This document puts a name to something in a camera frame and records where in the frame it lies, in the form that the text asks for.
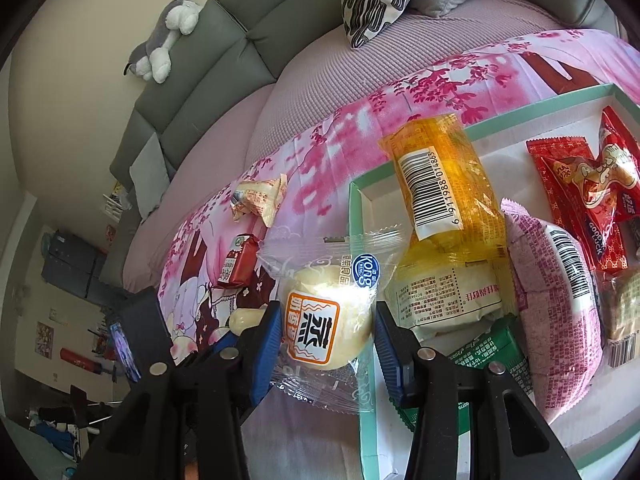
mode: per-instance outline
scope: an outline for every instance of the green package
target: green package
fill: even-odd
[[[453,362],[471,368],[484,368],[491,361],[500,361],[507,367],[526,394],[531,392],[529,365],[511,333],[510,325],[515,320],[507,314],[494,322],[489,332],[483,333],[449,356]],[[418,419],[418,408],[402,410],[391,400],[404,424],[413,432]],[[469,405],[458,405],[458,434],[469,431]]]

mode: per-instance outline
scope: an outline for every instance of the stuffed husky toy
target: stuffed husky toy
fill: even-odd
[[[171,72],[169,49],[178,41],[180,34],[193,32],[201,10],[201,6],[187,0],[173,0],[168,4],[148,40],[133,49],[124,67],[124,75],[130,70],[145,81],[153,77],[157,83],[163,83]]]

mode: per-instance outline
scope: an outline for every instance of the snack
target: snack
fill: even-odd
[[[356,391],[372,355],[376,295],[405,248],[404,235],[395,230],[263,242],[258,258],[280,279],[283,307],[274,386],[332,410],[367,411]]]
[[[240,336],[247,328],[260,325],[264,308],[236,308],[229,316],[229,329]]]
[[[585,396],[602,358],[593,284],[564,229],[510,200],[502,210],[536,406],[551,423]]]
[[[455,115],[411,121],[379,144],[393,160],[415,229],[403,265],[506,255],[494,192]]]
[[[601,313],[609,366],[616,368],[640,356],[640,268],[600,277]]]
[[[524,390],[531,392],[531,376],[527,360],[511,333],[511,325],[515,321],[513,314],[507,314],[496,320],[491,328],[478,337],[456,350],[449,356],[455,364],[471,368],[484,368],[491,361],[500,361]],[[403,410],[396,406],[396,411],[404,424],[415,430],[418,420],[418,408]],[[458,403],[458,434],[469,431],[469,404]]]
[[[542,178],[554,222],[586,250],[590,269],[626,268],[616,222],[640,213],[638,144],[611,107],[604,108],[599,131],[600,155],[583,137],[527,141]]]
[[[490,262],[423,267],[417,272],[419,277],[406,278],[396,272],[385,291],[398,326],[413,330],[418,340],[476,322],[502,307]]]
[[[273,226],[273,220],[287,192],[287,175],[273,180],[243,180],[231,196],[234,220],[252,213],[262,218],[264,225]]]
[[[258,238],[252,234],[238,235],[222,264],[219,288],[239,288],[249,286],[258,260]]]
[[[344,366],[360,354],[371,335],[372,289],[340,280],[345,270],[350,270],[350,259],[347,262],[346,268],[329,265],[300,269],[289,282],[287,352],[309,368],[334,370]]]

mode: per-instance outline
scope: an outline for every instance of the pink mattress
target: pink mattress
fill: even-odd
[[[437,20],[406,13],[358,50],[349,47],[343,27],[332,30],[298,54],[275,85],[229,110],[191,150],[160,207],[136,233],[125,288],[158,286],[172,238],[188,213],[335,109],[452,54],[559,27],[523,0],[468,0]]]
[[[437,60],[513,36],[562,28],[524,0],[467,0],[442,18],[406,12],[353,50],[338,27],[284,69],[258,118],[247,167],[337,108]]]

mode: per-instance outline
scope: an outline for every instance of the yellow plastic package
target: yellow plastic package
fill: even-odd
[[[401,267],[506,256],[504,219],[455,115],[411,121],[379,144],[394,162],[414,227]]]

